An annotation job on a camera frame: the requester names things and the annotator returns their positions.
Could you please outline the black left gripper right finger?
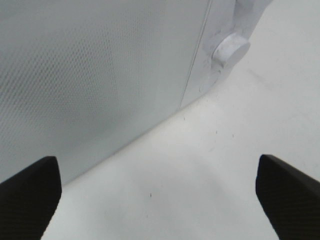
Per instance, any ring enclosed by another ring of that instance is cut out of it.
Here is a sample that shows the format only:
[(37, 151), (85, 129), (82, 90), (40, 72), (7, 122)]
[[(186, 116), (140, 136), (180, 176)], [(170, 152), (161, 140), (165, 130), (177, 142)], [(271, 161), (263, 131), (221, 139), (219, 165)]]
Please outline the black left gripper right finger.
[(320, 238), (319, 181), (271, 154), (263, 154), (255, 193), (280, 240)]

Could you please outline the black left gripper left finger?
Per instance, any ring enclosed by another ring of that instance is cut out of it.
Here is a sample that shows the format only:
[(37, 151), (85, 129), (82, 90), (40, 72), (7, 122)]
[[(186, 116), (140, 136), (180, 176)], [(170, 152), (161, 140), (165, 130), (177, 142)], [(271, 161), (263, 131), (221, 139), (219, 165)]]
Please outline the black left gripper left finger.
[(62, 195), (55, 156), (34, 162), (0, 184), (0, 238), (39, 240)]

